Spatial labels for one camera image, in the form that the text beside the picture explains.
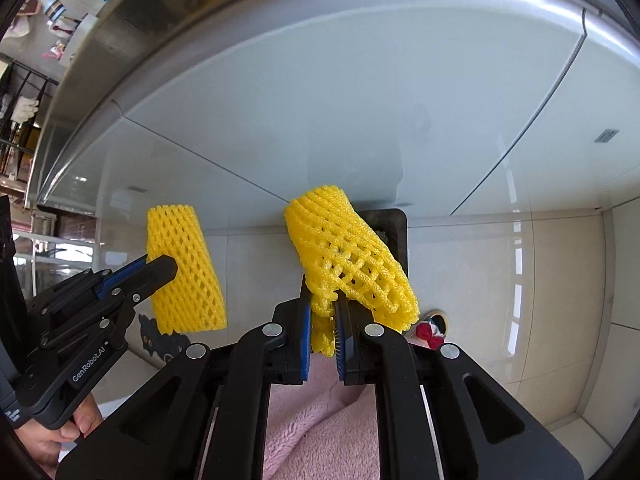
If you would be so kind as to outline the left hand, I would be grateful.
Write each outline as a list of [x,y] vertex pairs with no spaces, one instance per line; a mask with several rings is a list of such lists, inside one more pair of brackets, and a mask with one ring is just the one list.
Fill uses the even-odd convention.
[[103,422],[102,414],[92,393],[78,405],[70,420],[61,428],[51,430],[29,419],[15,430],[32,459],[54,479],[58,470],[58,456],[64,443],[87,437]]

